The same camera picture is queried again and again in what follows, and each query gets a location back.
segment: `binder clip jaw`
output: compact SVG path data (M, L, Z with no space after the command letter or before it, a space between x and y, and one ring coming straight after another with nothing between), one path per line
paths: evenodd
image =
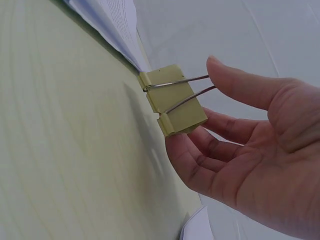
M194 93L188 82L208 78L208 75L185 79L180 68L174 64L151 72L141 72L138 81L165 137L190 133L207 120L207 116L197 100L215 86Z

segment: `palm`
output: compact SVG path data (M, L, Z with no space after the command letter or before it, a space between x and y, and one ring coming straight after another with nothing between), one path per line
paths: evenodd
M207 67L220 91L268 110L269 120L235 119L205 109L203 126L166 139L176 172L189 188L271 228L320 238L320 90L220 63Z

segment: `wood grain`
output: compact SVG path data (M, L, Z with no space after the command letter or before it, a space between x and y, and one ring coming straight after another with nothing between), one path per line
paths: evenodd
M61 1L0 0L0 237L174 239L200 206L137 73Z

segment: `fingernail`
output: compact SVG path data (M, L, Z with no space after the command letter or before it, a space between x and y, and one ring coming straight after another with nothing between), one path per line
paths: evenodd
M213 55L209 56L209 61L211 61L211 63L213 64L217 64L217 65L223 65L223 63L221 61L219 61L216 57L214 57Z

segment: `binder clip handle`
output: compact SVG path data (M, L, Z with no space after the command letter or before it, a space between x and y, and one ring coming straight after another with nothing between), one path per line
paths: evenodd
M146 93L149 91L149 89L156 89L156 88L161 88L161 87L165 87L165 86L170 86L170 85L174 85L174 84L182 84L182 83L187 83L187 82L191 82L191 81L196 81L196 80L201 80L201 79L207 79L209 78L209 75L204 75L204 76L199 76L199 77L194 77L194 78L188 78L188 79L182 79L179 81L173 81L173 82L167 82L167 83L161 83L161 84L154 84L154 85L147 85L145 86L145 88L143 88L143 91ZM168 108L167 110L164 111L165 114L170 113L171 111L173 111L174 109L176 109L177 107L181 106L182 104L186 103L187 101L196 98L197 96L204 94L212 89L216 89L216 86L210 86L206 89L203 89L199 92L196 92L194 94L192 94L191 96L185 98L184 100L176 103L175 105L171 106L170 108Z

